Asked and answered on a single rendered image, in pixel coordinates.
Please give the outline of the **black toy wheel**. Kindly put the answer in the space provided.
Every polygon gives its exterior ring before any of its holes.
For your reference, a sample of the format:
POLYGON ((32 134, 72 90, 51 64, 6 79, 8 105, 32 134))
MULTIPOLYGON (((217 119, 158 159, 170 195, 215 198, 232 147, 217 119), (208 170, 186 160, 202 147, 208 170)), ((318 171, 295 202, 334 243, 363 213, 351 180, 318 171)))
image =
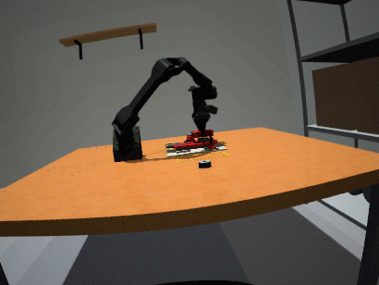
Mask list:
POLYGON ((211 160, 199 161, 199 168, 209 168, 209 167, 212 167, 211 160))

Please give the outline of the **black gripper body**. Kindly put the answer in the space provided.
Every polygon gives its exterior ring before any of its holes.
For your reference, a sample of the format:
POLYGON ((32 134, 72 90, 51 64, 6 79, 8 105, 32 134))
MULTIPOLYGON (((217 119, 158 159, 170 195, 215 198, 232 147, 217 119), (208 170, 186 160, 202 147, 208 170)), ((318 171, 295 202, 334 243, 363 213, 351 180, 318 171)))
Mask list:
POLYGON ((193 101, 194 112, 192 113, 192 118, 199 120, 211 118, 209 112, 204 112, 204 105, 206 105, 205 100, 193 101))

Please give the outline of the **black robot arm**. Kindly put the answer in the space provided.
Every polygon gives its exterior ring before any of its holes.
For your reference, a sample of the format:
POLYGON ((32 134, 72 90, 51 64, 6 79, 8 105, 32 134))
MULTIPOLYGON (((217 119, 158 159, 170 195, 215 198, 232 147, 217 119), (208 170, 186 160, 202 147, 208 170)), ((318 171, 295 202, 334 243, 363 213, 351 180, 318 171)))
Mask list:
POLYGON ((185 70, 200 86, 190 86, 188 89, 189 92, 192 92, 192 101, 215 99, 217 91, 216 87, 212 86, 212 81, 193 67, 184 57, 159 58, 152 68, 151 77, 141 87, 130 104, 116 114, 112 122, 116 130, 117 145, 132 145, 133 127, 140 120, 138 118, 139 111, 161 83, 179 75, 182 70, 185 70), (179 67, 176 68, 175 66, 179 67))

